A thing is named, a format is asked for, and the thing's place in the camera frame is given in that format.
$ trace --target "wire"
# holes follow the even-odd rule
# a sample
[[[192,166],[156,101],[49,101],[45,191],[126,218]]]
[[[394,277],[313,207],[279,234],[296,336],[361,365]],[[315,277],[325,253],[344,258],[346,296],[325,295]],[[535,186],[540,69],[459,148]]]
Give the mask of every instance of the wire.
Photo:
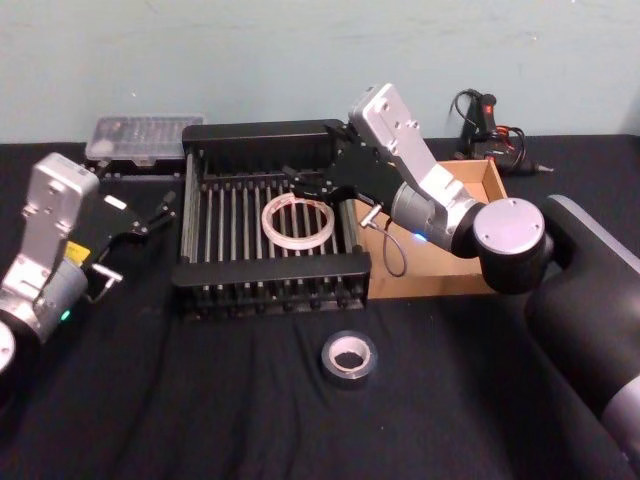
[[[451,107],[449,107],[449,113],[451,113],[451,111],[455,108],[456,112],[458,112],[458,115],[460,115],[465,122],[467,122],[470,125],[473,125],[474,127],[478,128],[478,124],[476,122],[474,122],[473,120],[471,120],[467,115],[462,113],[462,110],[460,109],[460,105],[458,105],[458,100],[463,95],[466,95],[468,97],[474,98],[476,100],[479,100],[480,97],[482,97],[482,94],[480,92],[478,92],[477,90],[473,90],[471,88],[468,88],[466,90],[462,90],[461,92],[458,92],[455,97],[453,97],[453,102],[451,102]]]
[[[373,228],[376,232],[380,232],[380,233],[382,233],[384,235],[384,240],[382,240],[382,258],[384,260],[384,266],[386,267],[387,272],[389,272],[389,274],[391,276],[396,277],[396,278],[400,278],[400,277],[403,277],[407,273],[407,267],[408,267],[407,254],[405,253],[405,251],[400,246],[400,243],[398,242],[398,240],[396,240],[396,238],[389,233],[389,225],[391,225],[392,221],[393,220],[391,220],[391,218],[388,218],[387,219],[387,223],[385,223],[385,225],[384,225],[384,228],[380,228],[374,222],[369,223],[369,226],[371,228]],[[387,239],[391,239],[391,241],[396,244],[396,247],[398,247],[398,251],[400,252],[400,255],[402,256],[402,270],[400,271],[400,273],[394,272],[389,267],[389,261],[387,260]]]
[[[527,158],[527,137],[525,136],[522,129],[518,127],[509,127],[507,125],[498,125],[496,127],[496,131],[500,132],[502,142],[513,149],[513,145],[511,145],[511,141],[509,140],[509,133],[513,132],[517,135],[520,141],[520,147],[518,149],[518,155],[513,160],[511,165],[507,167],[507,172],[513,172],[520,168]]]

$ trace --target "black tablecloth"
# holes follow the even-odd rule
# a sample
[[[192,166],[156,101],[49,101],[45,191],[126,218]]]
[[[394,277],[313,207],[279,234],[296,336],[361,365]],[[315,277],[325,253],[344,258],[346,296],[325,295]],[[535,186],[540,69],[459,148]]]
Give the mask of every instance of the black tablecloth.
[[[451,141],[429,142],[446,158]],[[79,144],[0,146],[0,271],[15,255],[31,165]],[[530,139],[555,173],[505,181],[564,193],[640,255],[640,140]],[[162,182],[111,184],[145,211]],[[522,297],[371,302],[365,311],[183,324],[171,315],[178,230],[109,265],[125,281],[79,305],[0,419],[2,478],[631,478],[597,420],[527,334]],[[319,369],[322,344],[365,332],[363,390]]]

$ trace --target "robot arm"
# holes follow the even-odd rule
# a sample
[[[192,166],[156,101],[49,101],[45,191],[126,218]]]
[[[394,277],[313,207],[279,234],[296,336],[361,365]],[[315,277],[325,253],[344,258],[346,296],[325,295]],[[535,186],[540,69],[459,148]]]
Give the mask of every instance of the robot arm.
[[[390,84],[369,89],[349,119],[367,146],[341,147],[325,199],[359,198],[367,217],[384,211],[456,256],[478,256],[498,292],[533,290],[532,335],[640,474],[640,260],[565,197],[542,210],[476,202],[435,162]],[[297,180],[294,193],[308,194]],[[543,282],[552,260],[564,270]]]
[[[97,302],[122,276],[99,262],[123,237],[144,239],[174,217],[170,192],[148,221],[98,195],[96,175],[53,153],[34,165],[20,251],[0,284],[0,409],[83,295]],[[91,284],[102,293],[85,294]]]

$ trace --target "brown cardboard tray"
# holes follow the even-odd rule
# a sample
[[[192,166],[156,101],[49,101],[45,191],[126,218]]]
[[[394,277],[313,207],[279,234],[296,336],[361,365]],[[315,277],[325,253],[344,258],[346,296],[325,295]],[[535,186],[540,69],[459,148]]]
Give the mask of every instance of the brown cardboard tray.
[[[462,181],[469,193],[482,202],[507,196],[491,160],[454,160],[442,162],[441,165]],[[358,219],[369,211],[369,207],[359,201],[355,202],[355,207]],[[384,214],[376,217],[376,223],[379,225],[384,225],[386,221],[387,216]],[[382,234],[370,228],[358,228],[360,245],[371,254],[370,299],[492,292],[482,278],[477,258],[456,258],[395,224],[391,224],[389,232],[406,252],[408,270],[404,277],[393,277],[387,272],[382,259]],[[393,242],[387,244],[387,256],[391,269],[400,271],[402,257]]]

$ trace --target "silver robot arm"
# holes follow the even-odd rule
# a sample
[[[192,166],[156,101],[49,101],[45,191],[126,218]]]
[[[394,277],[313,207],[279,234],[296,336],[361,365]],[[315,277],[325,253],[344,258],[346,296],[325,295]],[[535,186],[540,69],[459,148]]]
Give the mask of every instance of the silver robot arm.
[[[396,87],[371,87],[349,112],[349,121],[369,146],[391,157],[405,182],[391,218],[456,256],[476,256],[470,227],[483,205],[438,165]]]
[[[84,273],[64,251],[98,185],[93,173],[56,153],[33,167],[22,245],[0,287],[0,407],[62,313],[87,288]]]

